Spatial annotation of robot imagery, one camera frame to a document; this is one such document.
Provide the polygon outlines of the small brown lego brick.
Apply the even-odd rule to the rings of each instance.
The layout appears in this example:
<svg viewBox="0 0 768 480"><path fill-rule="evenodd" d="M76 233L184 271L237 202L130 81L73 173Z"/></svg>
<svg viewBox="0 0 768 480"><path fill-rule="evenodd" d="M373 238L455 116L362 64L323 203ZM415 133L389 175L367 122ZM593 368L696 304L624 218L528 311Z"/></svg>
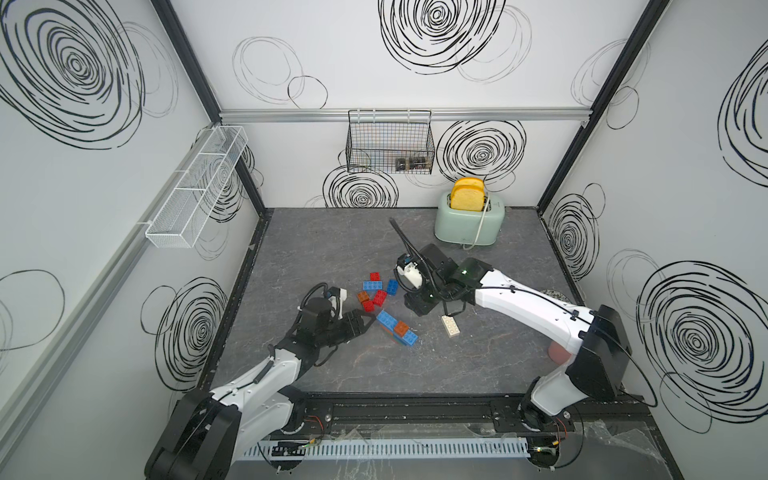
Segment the small brown lego brick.
<svg viewBox="0 0 768 480"><path fill-rule="evenodd" d="M400 338L404 338L409 331L409 327L404 322L398 322L394 327L394 334Z"/></svg>

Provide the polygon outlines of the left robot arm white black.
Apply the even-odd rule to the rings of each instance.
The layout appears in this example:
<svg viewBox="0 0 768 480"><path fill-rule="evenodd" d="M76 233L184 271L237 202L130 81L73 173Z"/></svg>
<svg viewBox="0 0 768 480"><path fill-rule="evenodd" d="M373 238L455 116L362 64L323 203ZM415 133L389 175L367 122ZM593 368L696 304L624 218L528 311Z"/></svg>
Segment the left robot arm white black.
<svg viewBox="0 0 768 480"><path fill-rule="evenodd" d="M240 455L285 427L299 430L303 401L292 385L319 367L320 352L366 333L376 315L341 313L333 297L305 300L285 336L255 367L216 389L194 389L176 404L144 467L147 479L224 479Z"/></svg>

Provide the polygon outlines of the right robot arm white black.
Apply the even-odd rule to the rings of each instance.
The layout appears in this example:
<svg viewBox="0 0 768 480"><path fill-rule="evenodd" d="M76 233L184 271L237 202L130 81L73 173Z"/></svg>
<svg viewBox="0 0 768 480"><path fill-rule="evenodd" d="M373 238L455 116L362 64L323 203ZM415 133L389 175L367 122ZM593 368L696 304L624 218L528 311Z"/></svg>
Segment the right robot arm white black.
<svg viewBox="0 0 768 480"><path fill-rule="evenodd" d="M459 301L504 314L567 352L566 361L536 378L520 401L526 428L541 431L584 399L612 402L621 396L631 352L621 316L613 308L594 310L557 300L476 258L457 263L434 244L401 255L394 273L407 282L406 307L419 316Z"/></svg>

